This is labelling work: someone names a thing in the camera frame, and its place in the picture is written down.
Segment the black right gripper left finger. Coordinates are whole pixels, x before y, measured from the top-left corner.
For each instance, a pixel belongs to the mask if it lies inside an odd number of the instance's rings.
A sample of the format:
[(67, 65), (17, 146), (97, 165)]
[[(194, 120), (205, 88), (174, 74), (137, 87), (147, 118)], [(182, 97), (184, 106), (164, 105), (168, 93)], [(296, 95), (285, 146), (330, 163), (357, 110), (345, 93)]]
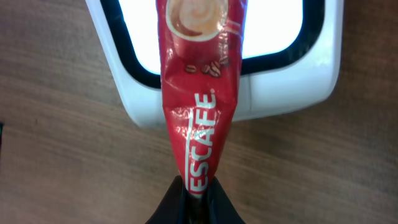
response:
[(184, 224), (186, 196), (183, 180), (178, 175), (146, 224)]

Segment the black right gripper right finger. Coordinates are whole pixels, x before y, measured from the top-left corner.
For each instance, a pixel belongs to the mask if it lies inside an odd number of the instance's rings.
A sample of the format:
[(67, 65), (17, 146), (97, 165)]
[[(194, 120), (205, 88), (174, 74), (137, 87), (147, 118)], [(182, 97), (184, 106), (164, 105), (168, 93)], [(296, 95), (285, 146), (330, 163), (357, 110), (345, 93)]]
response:
[(207, 191), (210, 224), (245, 224), (216, 177)]

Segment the red stick sachet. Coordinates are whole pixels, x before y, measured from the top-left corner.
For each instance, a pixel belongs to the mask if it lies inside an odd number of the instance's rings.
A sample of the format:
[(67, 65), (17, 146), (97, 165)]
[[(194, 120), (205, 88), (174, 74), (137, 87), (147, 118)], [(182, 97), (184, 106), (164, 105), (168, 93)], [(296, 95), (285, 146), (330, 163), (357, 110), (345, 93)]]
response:
[(162, 107), (187, 192), (211, 184), (238, 104), (245, 0), (157, 1)]

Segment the green white gloves packet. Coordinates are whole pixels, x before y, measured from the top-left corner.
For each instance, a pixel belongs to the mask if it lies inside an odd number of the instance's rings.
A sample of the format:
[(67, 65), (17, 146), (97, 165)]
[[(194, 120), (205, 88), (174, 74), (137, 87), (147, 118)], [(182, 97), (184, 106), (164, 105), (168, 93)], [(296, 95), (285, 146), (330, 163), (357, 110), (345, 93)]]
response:
[(1, 153), (1, 150), (2, 150), (2, 134), (3, 134), (3, 124), (1, 123), (0, 124), (0, 153)]

